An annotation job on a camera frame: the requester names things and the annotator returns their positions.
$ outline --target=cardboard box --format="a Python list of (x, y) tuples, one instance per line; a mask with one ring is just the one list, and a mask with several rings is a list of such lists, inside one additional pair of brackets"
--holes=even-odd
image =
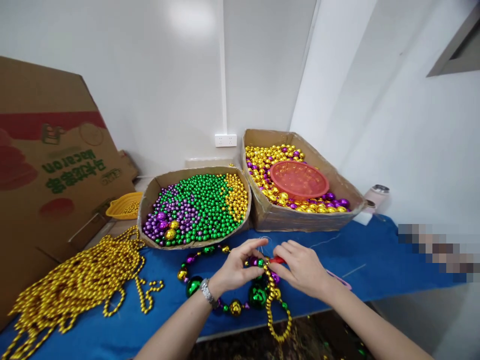
[(0, 57), (0, 326), (17, 295), (82, 250), (135, 191), (82, 77)]
[(125, 150), (120, 150), (118, 154), (120, 155), (121, 161), (123, 162), (122, 168), (125, 169), (126, 172), (128, 172), (132, 181), (135, 180), (135, 178), (139, 175), (139, 170), (135, 166), (134, 162)]
[[(218, 238), (218, 239), (211, 239), (207, 241), (192, 241), (189, 244), (185, 245), (177, 245), (177, 246), (169, 246), (169, 247), (162, 247), (157, 245), (155, 241), (151, 240), (148, 236), (146, 236), (142, 231), (142, 224), (147, 221), (147, 215), (150, 214), (153, 210), (153, 204), (157, 201), (159, 197), (159, 193), (161, 192), (162, 188), (166, 188), (168, 185), (177, 184), (180, 180), (191, 178), (194, 175), (204, 175), (204, 174), (237, 174), (240, 178), (243, 186), (245, 186), (246, 192), (248, 194), (248, 207), (246, 210), (245, 217), (243, 218), (243, 222), (237, 227), (233, 232), (229, 235)], [(161, 250), (182, 250), (182, 249), (189, 249), (189, 248), (203, 248), (208, 245), (219, 243), (228, 237), (238, 234), (242, 231), (246, 231), (249, 229), (249, 215), (250, 215), (250, 208), (252, 206), (252, 192), (250, 191), (249, 183), (245, 175), (242, 171), (237, 167), (232, 166), (210, 166), (210, 167), (197, 167), (197, 168), (190, 168), (190, 169), (183, 169), (178, 171), (171, 171), (167, 172), (163, 175), (155, 177), (150, 183), (148, 184), (140, 202), (140, 210), (138, 212), (138, 220), (137, 226), (138, 230), (140, 231), (140, 236), (142, 239), (145, 240), (145, 243), (152, 248), (157, 248)]]
[[(328, 179), (330, 190), (338, 198), (350, 201), (351, 212), (334, 212), (330, 214), (299, 212), (287, 207), (273, 205), (262, 194), (254, 179), (249, 174), (245, 161), (245, 146), (269, 148), (281, 144), (295, 145), (305, 154), (305, 161), (318, 168)], [(243, 135), (241, 149), (241, 166), (251, 186), (253, 196), (252, 222), (255, 230), (270, 231), (335, 231), (350, 222), (365, 206), (360, 192), (337, 169), (319, 154), (307, 141), (295, 132), (247, 129)]]

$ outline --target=silver watch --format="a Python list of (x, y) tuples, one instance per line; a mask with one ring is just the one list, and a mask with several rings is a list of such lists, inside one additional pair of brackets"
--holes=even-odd
[(203, 281), (201, 282), (200, 284), (200, 290), (201, 292), (203, 293), (203, 295), (205, 296), (206, 300), (208, 301), (208, 303), (211, 305), (211, 307), (215, 310), (216, 308), (219, 307), (219, 302), (218, 300), (214, 299), (214, 297), (212, 296), (212, 294), (210, 293), (210, 290), (209, 290), (209, 281), (210, 279), (209, 278), (205, 278), (203, 279)]

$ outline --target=wall socket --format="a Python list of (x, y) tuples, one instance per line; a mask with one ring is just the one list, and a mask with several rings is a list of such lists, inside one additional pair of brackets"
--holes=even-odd
[(237, 135), (215, 135), (215, 146), (217, 148), (236, 147)]

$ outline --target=blue tablecloth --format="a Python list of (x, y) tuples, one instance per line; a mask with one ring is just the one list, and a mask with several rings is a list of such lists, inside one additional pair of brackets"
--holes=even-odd
[[(399, 243), (398, 229), (388, 217), (373, 217), (368, 226), (352, 221), (337, 232), (256, 232), (250, 230), (225, 241), (231, 248), (247, 239), (268, 236), (271, 240), (262, 252), (271, 256), (277, 244), (292, 239), (312, 247), (324, 267), (351, 284), (353, 292), (363, 301), (378, 300), (422, 290), (451, 287), (465, 281), (459, 274), (441, 272), (438, 264), (429, 263), (416, 246)], [(177, 280), (180, 264), (191, 250), (142, 250), (146, 264), (141, 277), (147, 282), (164, 280), (161, 292), (154, 292), (153, 309), (148, 314), (140, 310), (134, 281), (125, 285), (126, 299), (119, 312), (109, 318), (98, 306), (76, 321), (66, 334), (55, 331), (35, 352), (32, 359), (127, 359), (133, 357), (149, 337), (186, 300), (185, 285)], [(217, 251), (210, 258), (201, 257), (190, 267), (192, 275), (210, 277), (220, 268), (225, 255)], [(233, 298), (247, 300), (249, 284), (226, 293), (222, 298), (229, 304)], [(288, 303), (294, 317), (325, 310), (327, 306), (291, 288), (281, 281), (282, 299)], [(275, 303), (274, 320), (286, 315)], [(202, 336), (265, 325), (265, 310), (244, 311), (240, 317), (210, 315)], [(0, 334), (0, 351), (7, 349), (15, 336), (13, 324)]]

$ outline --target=hand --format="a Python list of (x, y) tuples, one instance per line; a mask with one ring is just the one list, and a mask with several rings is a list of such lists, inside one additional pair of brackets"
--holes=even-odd
[(278, 276), (308, 296), (332, 305), (334, 293), (343, 285), (327, 273), (315, 251), (288, 240), (276, 246), (273, 254), (284, 259), (290, 268), (288, 270), (278, 263), (271, 263), (270, 269)]
[(269, 240), (267, 238), (250, 239), (230, 251), (223, 266), (212, 276), (208, 283), (208, 289), (214, 299), (218, 299), (224, 292), (238, 289), (264, 273), (261, 267), (251, 266), (244, 268), (244, 263), (250, 256), (264, 259), (264, 256), (257, 248), (268, 243)]

